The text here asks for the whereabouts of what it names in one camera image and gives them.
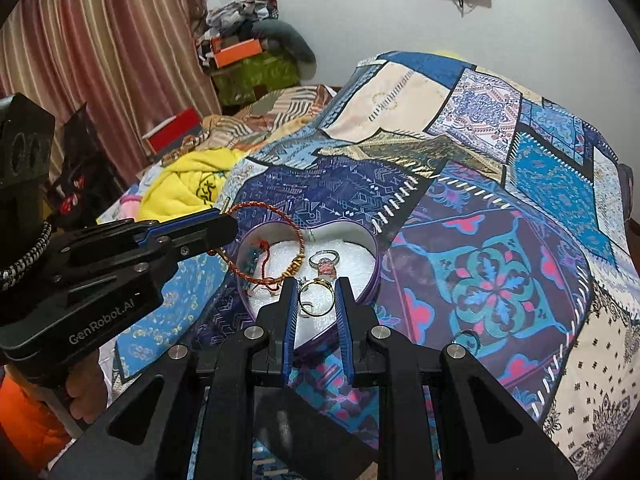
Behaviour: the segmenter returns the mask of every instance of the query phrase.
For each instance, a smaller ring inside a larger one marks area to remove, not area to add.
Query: orange box
[[[211,49],[213,50],[213,52],[220,52],[220,45],[222,44],[222,38],[220,38],[219,36],[217,38],[212,38],[211,39]]]
[[[256,56],[262,53],[262,47],[258,40],[247,40],[242,43],[238,43],[227,48],[223,48],[220,52],[213,55],[213,59],[216,60],[216,66],[222,68],[223,66],[230,65],[241,59],[247,57]]]

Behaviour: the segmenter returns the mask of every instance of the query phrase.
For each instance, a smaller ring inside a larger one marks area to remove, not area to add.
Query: orange jacket
[[[56,416],[10,377],[0,386],[0,426],[34,471],[44,469],[69,443]]]

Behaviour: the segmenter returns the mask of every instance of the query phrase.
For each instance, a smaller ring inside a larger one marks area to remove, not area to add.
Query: white foam insert
[[[280,276],[284,270],[289,267],[293,257],[298,254],[298,247],[298,242],[294,241],[273,244],[270,247],[270,257],[265,266],[264,275],[272,278]],[[316,278],[318,276],[318,271],[309,266],[309,256],[323,250],[337,251],[337,253],[340,254],[340,261],[335,267],[338,273],[338,278],[345,276],[349,279],[351,289],[353,290],[353,297],[357,300],[373,275],[376,263],[373,254],[360,245],[351,244],[343,240],[310,242],[305,246],[305,261],[295,277],[301,279],[305,276],[308,280]],[[266,253],[262,253],[258,258],[258,266],[254,272],[254,276],[256,278],[262,277],[262,262],[266,256]],[[266,304],[274,303],[278,300],[280,292],[278,291],[275,296],[272,296],[263,286],[258,285],[257,288],[253,288],[253,285],[251,285],[248,289],[248,295],[251,313],[254,317],[257,317],[261,307]],[[331,306],[331,294],[320,285],[311,285],[302,293],[302,301],[310,301],[313,303],[314,308],[307,306],[306,309],[310,312],[317,312],[319,314],[321,312],[325,312]],[[305,318],[300,316],[300,313],[298,313],[298,324],[296,327],[296,340],[294,347],[297,348],[306,343],[311,338],[321,333],[333,322],[335,322],[334,308],[322,317]]]

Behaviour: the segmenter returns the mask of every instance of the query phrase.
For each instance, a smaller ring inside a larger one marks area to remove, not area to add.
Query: pile of clothes
[[[198,58],[205,72],[221,68],[216,54],[222,50],[259,42],[258,49],[245,49],[247,56],[263,50],[284,49],[299,62],[313,63],[316,56],[306,41],[288,23],[278,19],[277,0],[241,0],[210,10],[206,18],[208,30],[197,41]]]

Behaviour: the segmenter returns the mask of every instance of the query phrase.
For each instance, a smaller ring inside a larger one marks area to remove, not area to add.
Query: red box
[[[147,140],[156,153],[162,151],[183,133],[188,132],[192,128],[200,124],[200,116],[193,108],[180,112],[175,119],[166,126],[160,128],[156,133]]]

